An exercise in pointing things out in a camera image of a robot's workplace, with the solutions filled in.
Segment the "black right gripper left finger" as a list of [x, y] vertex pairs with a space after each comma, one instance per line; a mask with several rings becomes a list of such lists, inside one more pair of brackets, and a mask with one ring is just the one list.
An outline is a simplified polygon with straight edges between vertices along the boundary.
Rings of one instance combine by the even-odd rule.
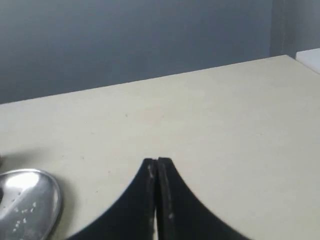
[[152, 240], [154, 237], [156, 161], [146, 158], [117, 201], [70, 240]]

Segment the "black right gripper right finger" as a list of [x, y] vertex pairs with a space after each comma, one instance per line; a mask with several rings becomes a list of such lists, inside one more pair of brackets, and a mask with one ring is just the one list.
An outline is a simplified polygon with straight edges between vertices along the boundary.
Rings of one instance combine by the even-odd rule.
[[194, 195], [170, 158], [157, 160], [156, 219], [159, 240], [247, 240]]

